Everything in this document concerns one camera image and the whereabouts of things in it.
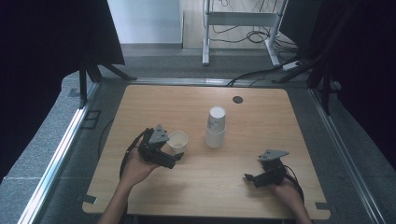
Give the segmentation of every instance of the paper cup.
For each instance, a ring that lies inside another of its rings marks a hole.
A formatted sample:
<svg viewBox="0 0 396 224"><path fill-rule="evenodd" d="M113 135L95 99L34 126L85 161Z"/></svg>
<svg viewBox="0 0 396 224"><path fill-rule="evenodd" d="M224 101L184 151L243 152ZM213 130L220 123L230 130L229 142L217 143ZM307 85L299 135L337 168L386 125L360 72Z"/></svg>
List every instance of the paper cup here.
<svg viewBox="0 0 396 224"><path fill-rule="evenodd" d="M219 105L209 111L206 128L212 133L222 133L225 129L225 109Z"/></svg>
<svg viewBox="0 0 396 224"><path fill-rule="evenodd" d="M206 126L205 141L206 144L211 148L219 148L224 143L225 127L221 133L213 133Z"/></svg>
<svg viewBox="0 0 396 224"><path fill-rule="evenodd" d="M170 133L168 136L169 141L167 141L167 144L175 153L175 155L186 151L186 145L187 142L189 142L189 137L186 133L183 133L182 131L176 131Z"/></svg>

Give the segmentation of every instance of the small dark object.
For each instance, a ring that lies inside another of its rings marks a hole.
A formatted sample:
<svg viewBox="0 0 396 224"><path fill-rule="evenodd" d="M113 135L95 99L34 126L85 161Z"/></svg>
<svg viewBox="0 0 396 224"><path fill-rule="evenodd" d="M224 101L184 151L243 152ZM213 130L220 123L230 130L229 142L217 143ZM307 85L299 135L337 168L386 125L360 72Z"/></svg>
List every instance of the small dark object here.
<svg viewBox="0 0 396 224"><path fill-rule="evenodd" d="M240 97L240 96L235 96L233 98L233 102L236 103L236 104L242 104L242 102L244 102L244 99L242 97Z"/></svg>

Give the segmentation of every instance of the wooden table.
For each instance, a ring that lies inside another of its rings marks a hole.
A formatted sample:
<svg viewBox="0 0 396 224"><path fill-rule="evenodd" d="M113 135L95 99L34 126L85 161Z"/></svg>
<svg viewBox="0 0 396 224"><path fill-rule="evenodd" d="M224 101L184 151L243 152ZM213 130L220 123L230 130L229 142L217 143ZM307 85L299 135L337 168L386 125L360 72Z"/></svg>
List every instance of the wooden table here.
<svg viewBox="0 0 396 224"><path fill-rule="evenodd" d="M243 103L236 104L235 96L242 97ZM225 142L217 149L205 144L205 125L213 105L227 111ZM292 217L270 190L256 189L244 178L244 174L263 173L258 156L266 149L277 149L290 153L281 160L297 175L311 218L330 217L329 210L316 207L326 199L284 90L148 85L126 88L87 192L97 200L84 203L85 212L104 212L119 182L126 148L157 124L168 133L185 132L187 151L172 170L160 167L134 187L129 214ZM170 153L169 146L163 151Z"/></svg>

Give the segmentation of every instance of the power strip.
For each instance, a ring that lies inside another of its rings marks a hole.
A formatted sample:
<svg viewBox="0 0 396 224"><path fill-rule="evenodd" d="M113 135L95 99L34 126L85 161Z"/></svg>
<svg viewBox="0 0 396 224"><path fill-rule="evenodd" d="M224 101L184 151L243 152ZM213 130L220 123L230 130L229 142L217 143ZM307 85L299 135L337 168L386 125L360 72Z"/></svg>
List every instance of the power strip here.
<svg viewBox="0 0 396 224"><path fill-rule="evenodd" d="M298 67L300 65L301 65L301 63L299 61L292 62L292 63L287 63L287 64L283 65L283 71L289 71L290 69L293 69L293 68Z"/></svg>

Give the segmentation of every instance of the human hand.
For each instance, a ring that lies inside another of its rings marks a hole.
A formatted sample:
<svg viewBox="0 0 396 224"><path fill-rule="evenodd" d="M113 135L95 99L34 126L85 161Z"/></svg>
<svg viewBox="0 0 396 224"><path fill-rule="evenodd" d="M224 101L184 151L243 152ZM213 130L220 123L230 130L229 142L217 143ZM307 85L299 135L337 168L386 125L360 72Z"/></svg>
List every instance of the human hand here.
<svg viewBox="0 0 396 224"><path fill-rule="evenodd" d="M159 167L159 165L144 161L137 148L132 149L128 161L125 164L120 185L131 189L134 185L145 180L151 172Z"/></svg>
<svg viewBox="0 0 396 224"><path fill-rule="evenodd" d="M296 218L298 224L312 224L308 212L304 206L303 200L294 184L286 177L280 185L272 184L268 188L276 195L276 197L285 204Z"/></svg>

